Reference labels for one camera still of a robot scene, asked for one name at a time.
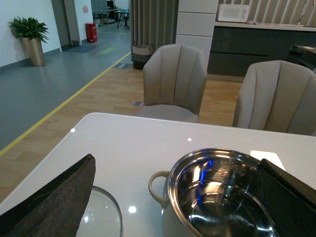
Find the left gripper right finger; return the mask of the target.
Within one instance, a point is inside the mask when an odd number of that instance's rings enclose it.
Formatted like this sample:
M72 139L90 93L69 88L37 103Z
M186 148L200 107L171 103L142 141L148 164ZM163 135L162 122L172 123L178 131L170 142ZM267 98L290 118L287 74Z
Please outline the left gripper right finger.
M265 158L257 167L252 189L280 237L316 235L315 189Z

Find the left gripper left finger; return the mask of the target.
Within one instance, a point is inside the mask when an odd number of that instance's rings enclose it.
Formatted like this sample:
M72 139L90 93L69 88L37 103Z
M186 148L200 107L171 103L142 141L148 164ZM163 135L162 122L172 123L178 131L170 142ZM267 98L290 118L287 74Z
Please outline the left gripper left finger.
M96 172L87 154L30 197L0 216L2 237L74 237Z

